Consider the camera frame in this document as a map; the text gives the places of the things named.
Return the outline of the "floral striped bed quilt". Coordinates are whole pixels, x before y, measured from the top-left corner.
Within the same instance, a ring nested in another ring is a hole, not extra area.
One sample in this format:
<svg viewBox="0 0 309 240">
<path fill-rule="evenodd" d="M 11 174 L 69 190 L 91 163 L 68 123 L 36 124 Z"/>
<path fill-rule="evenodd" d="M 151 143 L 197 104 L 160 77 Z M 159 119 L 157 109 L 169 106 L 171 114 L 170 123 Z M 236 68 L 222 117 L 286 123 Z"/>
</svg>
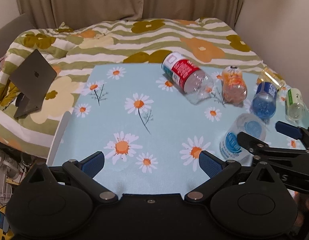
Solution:
<svg viewBox="0 0 309 240">
<path fill-rule="evenodd" d="M 35 50 L 57 77 L 42 109 L 16 120 L 19 91 L 9 76 Z M 263 60 L 240 36 L 217 18 L 103 21 L 78 30 L 62 23 L 56 29 L 30 29 L 0 53 L 0 142 L 46 158 L 61 117 L 76 109 L 80 91 L 96 65 L 115 67 L 88 85 L 91 91 L 103 88 L 107 80 L 121 81 L 129 63 L 160 63 L 173 51 L 202 67 L 237 65 L 244 72 L 254 73 L 265 68 Z"/>
</svg>

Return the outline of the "beige curtain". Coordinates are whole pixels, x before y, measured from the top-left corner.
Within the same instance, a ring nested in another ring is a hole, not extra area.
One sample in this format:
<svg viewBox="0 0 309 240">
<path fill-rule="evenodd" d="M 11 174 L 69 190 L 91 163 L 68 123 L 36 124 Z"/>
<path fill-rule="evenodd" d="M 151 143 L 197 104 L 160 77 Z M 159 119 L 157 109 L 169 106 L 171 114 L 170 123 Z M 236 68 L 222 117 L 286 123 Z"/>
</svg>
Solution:
<svg viewBox="0 0 309 240">
<path fill-rule="evenodd" d="M 218 18 L 233 27 L 243 0 L 16 0 L 37 28 L 80 29 L 102 21 Z"/>
</svg>

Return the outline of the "blue plastic bottle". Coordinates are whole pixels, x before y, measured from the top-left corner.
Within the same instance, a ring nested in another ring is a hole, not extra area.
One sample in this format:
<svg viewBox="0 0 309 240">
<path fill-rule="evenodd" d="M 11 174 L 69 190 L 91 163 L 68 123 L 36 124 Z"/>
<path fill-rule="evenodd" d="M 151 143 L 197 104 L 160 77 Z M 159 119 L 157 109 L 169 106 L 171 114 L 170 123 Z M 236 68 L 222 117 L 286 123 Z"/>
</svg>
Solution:
<svg viewBox="0 0 309 240">
<path fill-rule="evenodd" d="M 261 82 L 251 103 L 252 112 L 262 120 L 276 112 L 277 89 L 271 82 Z"/>
</svg>

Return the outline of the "green C100 label bottle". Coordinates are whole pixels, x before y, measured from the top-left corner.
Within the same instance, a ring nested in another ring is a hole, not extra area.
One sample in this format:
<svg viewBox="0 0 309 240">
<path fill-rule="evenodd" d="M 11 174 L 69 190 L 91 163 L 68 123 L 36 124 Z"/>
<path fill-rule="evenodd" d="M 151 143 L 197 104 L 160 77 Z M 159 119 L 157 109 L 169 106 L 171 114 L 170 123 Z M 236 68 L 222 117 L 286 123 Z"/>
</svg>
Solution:
<svg viewBox="0 0 309 240">
<path fill-rule="evenodd" d="M 285 110 L 288 119 L 300 121 L 303 118 L 304 103 L 301 91 L 297 88 L 290 88 L 285 97 Z"/>
</svg>

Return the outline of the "grey laptop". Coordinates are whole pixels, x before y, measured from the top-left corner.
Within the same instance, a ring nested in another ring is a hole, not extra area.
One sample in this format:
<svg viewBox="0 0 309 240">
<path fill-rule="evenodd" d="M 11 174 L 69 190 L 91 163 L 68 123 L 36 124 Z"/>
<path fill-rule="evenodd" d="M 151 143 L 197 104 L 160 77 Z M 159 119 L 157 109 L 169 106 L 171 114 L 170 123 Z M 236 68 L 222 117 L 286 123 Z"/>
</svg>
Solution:
<svg viewBox="0 0 309 240">
<path fill-rule="evenodd" d="M 48 89 L 56 76 L 56 71 L 37 49 L 21 63 L 9 77 L 20 91 L 16 99 L 15 119 L 42 108 Z"/>
</svg>

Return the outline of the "white blue label bottle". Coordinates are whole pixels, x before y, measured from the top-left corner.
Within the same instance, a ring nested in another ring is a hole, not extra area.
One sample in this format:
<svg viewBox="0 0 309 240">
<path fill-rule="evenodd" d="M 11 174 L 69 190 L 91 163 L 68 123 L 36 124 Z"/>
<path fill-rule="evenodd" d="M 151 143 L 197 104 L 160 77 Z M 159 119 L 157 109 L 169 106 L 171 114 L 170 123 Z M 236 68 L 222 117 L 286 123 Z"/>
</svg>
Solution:
<svg viewBox="0 0 309 240">
<path fill-rule="evenodd" d="M 239 115 L 220 142 L 220 152 L 225 159 L 241 161 L 250 155 L 251 137 L 264 141 L 266 127 L 257 116 L 249 113 Z"/>
</svg>

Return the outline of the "yellow orange label bottle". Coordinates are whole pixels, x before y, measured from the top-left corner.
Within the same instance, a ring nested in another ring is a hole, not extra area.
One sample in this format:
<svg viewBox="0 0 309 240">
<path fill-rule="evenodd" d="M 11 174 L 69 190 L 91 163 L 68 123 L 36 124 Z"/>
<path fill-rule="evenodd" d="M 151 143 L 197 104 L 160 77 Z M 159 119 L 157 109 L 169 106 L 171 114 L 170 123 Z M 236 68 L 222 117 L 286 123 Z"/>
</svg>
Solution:
<svg viewBox="0 0 309 240">
<path fill-rule="evenodd" d="M 285 81 L 281 79 L 276 73 L 274 73 L 270 68 L 265 67 L 260 72 L 257 78 L 257 84 L 259 85 L 262 82 L 270 82 L 272 83 L 277 90 L 281 90 L 285 85 Z"/>
</svg>

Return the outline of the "red label clear bottle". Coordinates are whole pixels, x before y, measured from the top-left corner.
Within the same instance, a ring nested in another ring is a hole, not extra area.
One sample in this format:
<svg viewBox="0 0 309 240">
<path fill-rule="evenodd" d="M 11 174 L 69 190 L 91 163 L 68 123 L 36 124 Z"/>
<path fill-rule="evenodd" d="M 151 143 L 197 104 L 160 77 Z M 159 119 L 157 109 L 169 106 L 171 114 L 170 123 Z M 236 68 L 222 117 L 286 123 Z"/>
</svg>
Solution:
<svg viewBox="0 0 309 240">
<path fill-rule="evenodd" d="M 212 96 L 213 78 L 178 52 L 171 52 L 161 64 L 164 73 L 196 105 Z"/>
</svg>

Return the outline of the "daisy print blue tablecloth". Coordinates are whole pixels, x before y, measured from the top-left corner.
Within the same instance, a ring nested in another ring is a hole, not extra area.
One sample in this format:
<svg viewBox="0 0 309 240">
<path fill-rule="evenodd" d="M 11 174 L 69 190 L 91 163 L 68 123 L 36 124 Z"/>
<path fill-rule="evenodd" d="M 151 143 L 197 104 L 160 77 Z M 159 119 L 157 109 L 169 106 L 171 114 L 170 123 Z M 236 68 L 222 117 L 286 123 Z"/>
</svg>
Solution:
<svg viewBox="0 0 309 240">
<path fill-rule="evenodd" d="M 95 180 L 116 194 L 186 194 L 208 176 L 198 163 L 206 150 L 221 157 L 219 144 L 236 118 L 249 113 L 257 75 L 244 73 L 243 105 L 223 104 L 221 71 L 209 99 L 193 105 L 159 64 L 96 66 L 75 105 L 53 164 L 82 160 L 101 151 L 105 165 Z"/>
</svg>

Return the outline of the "grey bed headboard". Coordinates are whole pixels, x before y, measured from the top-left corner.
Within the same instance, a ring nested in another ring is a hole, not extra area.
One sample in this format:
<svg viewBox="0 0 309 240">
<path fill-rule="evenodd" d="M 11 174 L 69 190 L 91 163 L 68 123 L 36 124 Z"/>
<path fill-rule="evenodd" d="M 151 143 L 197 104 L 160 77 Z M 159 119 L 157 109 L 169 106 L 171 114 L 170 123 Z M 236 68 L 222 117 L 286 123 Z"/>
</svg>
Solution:
<svg viewBox="0 0 309 240">
<path fill-rule="evenodd" d="M 11 43 L 24 31 L 34 29 L 26 14 L 22 14 L 0 29 L 0 58 L 3 57 Z"/>
</svg>

